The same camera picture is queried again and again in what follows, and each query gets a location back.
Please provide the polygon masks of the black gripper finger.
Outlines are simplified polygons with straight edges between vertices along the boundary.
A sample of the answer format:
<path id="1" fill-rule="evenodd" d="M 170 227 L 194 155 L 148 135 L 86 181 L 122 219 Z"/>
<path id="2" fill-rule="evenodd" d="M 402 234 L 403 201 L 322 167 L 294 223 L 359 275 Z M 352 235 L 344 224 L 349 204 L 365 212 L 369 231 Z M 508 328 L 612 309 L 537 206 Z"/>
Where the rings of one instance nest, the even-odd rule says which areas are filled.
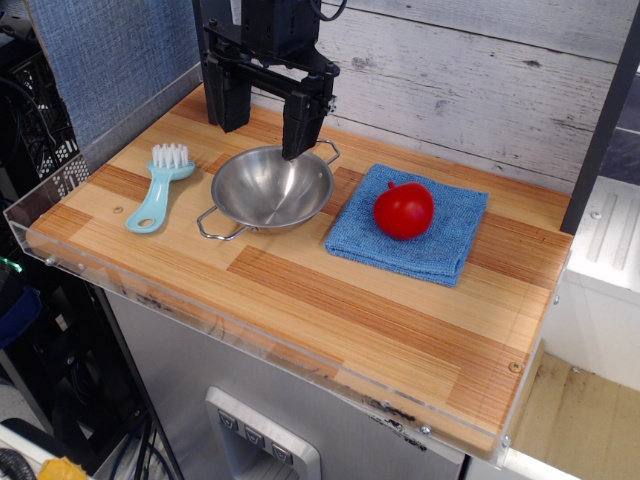
<path id="1" fill-rule="evenodd" d="M 232 132 L 249 122 L 251 85 L 239 64 L 208 52 L 204 61 L 204 86 L 209 121 Z"/>
<path id="2" fill-rule="evenodd" d="M 293 160 L 315 145 L 324 118 L 333 107 L 334 96 L 325 78 L 309 75 L 294 81 L 285 96 L 282 156 Z"/>

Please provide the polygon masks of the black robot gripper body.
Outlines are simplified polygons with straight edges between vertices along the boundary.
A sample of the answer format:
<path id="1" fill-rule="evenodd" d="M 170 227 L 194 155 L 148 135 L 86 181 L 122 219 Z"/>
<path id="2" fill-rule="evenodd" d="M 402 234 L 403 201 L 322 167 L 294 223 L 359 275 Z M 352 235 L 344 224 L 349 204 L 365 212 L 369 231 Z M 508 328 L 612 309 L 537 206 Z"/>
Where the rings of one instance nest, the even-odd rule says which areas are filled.
<path id="1" fill-rule="evenodd" d="M 320 1 L 242 1 L 233 23 L 209 20 L 207 53 L 238 63 L 251 89 L 285 99 L 294 81 L 317 75 L 333 95 L 340 69 L 316 49 L 320 25 L 328 19 L 321 6 Z"/>

